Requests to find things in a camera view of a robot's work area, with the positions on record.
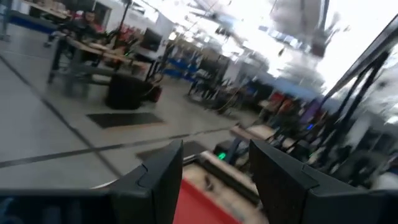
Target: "floor line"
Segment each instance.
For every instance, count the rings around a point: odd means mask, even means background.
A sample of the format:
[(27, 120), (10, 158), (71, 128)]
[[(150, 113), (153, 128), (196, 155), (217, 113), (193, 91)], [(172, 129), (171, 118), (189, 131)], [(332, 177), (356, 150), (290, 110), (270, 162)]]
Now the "floor line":
[[(0, 60), (13, 72), (13, 74), (23, 83), (25, 84), (32, 93), (88, 148), (94, 148), (94, 144), (92, 144), (84, 135), (79, 132), (76, 128), (72, 127), (69, 122), (62, 116), (62, 114), (47, 100), (44, 96), (35, 88), (29, 81), (18, 72), (18, 70), (12, 66), (1, 54)], [(117, 178), (122, 177), (122, 173), (115, 168), (103, 155), (101, 155), (97, 151), (93, 151), (98, 157), (98, 159), (104, 164), (108, 170), (110, 170)]]
[(167, 141), (167, 140), (192, 137), (192, 136), (197, 136), (199, 134), (208, 134), (208, 133), (215, 133), (218, 131), (226, 131), (229, 128), (230, 127), (211, 129), (211, 130), (207, 130), (207, 131), (199, 131), (199, 132), (192, 133), (192, 134), (179, 134), (179, 135), (169, 136), (169, 137), (164, 137), (164, 138), (136, 141), (136, 142), (131, 142), (131, 143), (127, 143), (127, 144), (115, 144), (115, 145), (104, 146), (104, 147), (92, 147), (92, 148), (88, 148), (88, 149), (80, 149), (80, 150), (70, 151), (70, 152), (59, 152), (59, 153), (49, 154), (49, 155), (44, 155), (44, 156), (33, 156), (33, 157), (28, 157), (28, 158), (23, 158), (23, 159), (14, 159), (11, 161), (0, 162), (0, 169), (5, 168), (5, 167), (31, 164), (31, 163), (35, 163), (35, 162), (49, 161), (52, 159), (60, 159), (60, 158), (65, 158), (65, 157), (70, 157), (70, 156), (79, 156), (82, 154), (87, 154), (87, 153), (92, 153), (92, 152), (94, 152), (94, 153), (97, 152), (98, 154), (100, 154), (100, 152), (110, 151), (110, 150), (115, 150), (115, 149), (123, 149), (126, 147), (145, 146), (147, 144), (153, 144), (153, 143)]

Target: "red panel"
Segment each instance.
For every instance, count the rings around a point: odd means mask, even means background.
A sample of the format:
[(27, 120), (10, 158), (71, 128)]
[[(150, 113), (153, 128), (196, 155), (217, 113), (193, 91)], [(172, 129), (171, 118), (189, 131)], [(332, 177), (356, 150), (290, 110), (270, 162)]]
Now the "red panel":
[(239, 224), (186, 180), (182, 180), (173, 224)]

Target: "gray floor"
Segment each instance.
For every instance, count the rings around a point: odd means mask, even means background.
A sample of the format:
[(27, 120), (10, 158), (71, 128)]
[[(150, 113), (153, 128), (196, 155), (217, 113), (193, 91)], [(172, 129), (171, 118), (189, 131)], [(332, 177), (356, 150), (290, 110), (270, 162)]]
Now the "gray floor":
[(183, 136), (208, 149), (231, 139), (226, 128), (238, 121), (188, 103), (183, 97), (188, 83), (174, 80), (163, 82), (156, 105), (135, 111), (154, 113), (165, 125), (101, 129), (86, 115), (112, 112), (103, 104), (106, 89), (94, 87), (87, 99), (63, 96), (60, 82), (45, 82), (53, 55), (42, 47), (46, 36), (17, 26), (10, 26), (9, 34), (11, 43), (0, 42), (6, 60), (0, 62), (0, 187), (90, 188), (116, 178), (109, 167), (125, 174), (141, 163), (137, 152), (173, 139)]

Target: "black floor mat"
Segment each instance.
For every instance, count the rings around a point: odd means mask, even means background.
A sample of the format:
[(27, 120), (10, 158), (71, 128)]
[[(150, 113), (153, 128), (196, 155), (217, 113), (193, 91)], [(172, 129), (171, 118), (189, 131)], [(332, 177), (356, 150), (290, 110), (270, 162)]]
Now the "black floor mat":
[(101, 128), (164, 123), (152, 113), (105, 113), (89, 114), (87, 117)]
[[(151, 149), (149, 151), (137, 153), (137, 157), (140, 158), (142, 161), (145, 161), (150, 156), (154, 155), (156, 152), (163, 150), (162, 148), (158, 149)], [(208, 149), (205, 146), (202, 146), (199, 142), (196, 141), (189, 141), (184, 143), (184, 151), (183, 156), (188, 157), (195, 154), (199, 154), (201, 152), (207, 151)]]

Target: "green light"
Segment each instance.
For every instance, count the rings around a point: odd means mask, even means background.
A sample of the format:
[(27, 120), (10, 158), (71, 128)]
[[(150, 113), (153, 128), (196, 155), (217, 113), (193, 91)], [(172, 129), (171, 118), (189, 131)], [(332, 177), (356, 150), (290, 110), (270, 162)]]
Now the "green light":
[(221, 160), (225, 159), (225, 157), (226, 157), (225, 152), (222, 152), (222, 153), (218, 154), (218, 158), (221, 159)]

